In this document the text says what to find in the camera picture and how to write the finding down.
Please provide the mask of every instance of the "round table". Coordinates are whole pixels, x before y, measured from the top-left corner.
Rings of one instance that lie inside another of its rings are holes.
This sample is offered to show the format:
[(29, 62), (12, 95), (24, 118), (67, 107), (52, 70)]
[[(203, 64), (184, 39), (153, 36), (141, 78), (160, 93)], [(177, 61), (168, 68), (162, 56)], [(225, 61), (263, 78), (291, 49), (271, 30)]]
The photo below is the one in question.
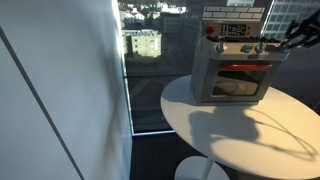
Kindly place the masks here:
[(191, 76), (167, 85), (163, 114), (192, 147), (236, 170), (277, 179), (320, 176), (320, 117), (270, 87), (254, 106), (198, 106)]

